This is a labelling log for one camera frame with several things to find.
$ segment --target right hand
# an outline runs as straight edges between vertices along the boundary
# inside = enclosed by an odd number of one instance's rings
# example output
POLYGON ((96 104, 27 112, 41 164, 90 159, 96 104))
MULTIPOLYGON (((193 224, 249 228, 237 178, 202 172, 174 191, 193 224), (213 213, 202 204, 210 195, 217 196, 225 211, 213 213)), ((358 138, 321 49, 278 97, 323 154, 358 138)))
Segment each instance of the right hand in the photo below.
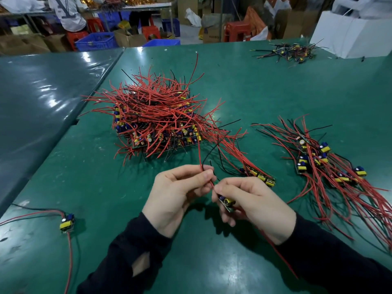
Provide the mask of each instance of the right hand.
POLYGON ((296 213, 259 178, 224 178, 213 189, 213 202, 219 202, 219 212, 224 223, 234 227, 236 220, 247 219, 267 237, 280 245, 294 231, 296 213), (235 211, 229 213, 218 196, 236 201, 235 211))

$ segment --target plastic sheet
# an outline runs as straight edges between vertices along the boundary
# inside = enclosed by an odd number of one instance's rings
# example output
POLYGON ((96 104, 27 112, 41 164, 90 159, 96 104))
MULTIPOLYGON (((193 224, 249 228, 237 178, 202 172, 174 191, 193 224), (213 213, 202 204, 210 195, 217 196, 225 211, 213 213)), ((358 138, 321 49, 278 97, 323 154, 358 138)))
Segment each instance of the plastic sheet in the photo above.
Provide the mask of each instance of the plastic sheet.
POLYGON ((0 58, 0 216, 72 125, 123 48, 0 58))

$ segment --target forearm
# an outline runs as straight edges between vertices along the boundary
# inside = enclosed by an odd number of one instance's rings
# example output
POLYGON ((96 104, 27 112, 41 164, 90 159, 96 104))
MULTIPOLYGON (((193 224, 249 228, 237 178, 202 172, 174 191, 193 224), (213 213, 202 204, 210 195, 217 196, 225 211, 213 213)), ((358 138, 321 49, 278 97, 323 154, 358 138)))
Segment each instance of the forearm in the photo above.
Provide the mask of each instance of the forearm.
POLYGON ((140 213, 110 244, 107 256, 78 286, 77 293, 141 293, 149 273, 161 265, 170 245, 171 239, 160 235, 140 213))
POLYGON ((330 293, 343 288, 375 293, 392 287, 388 269, 298 214, 291 237, 277 249, 297 275, 330 293))

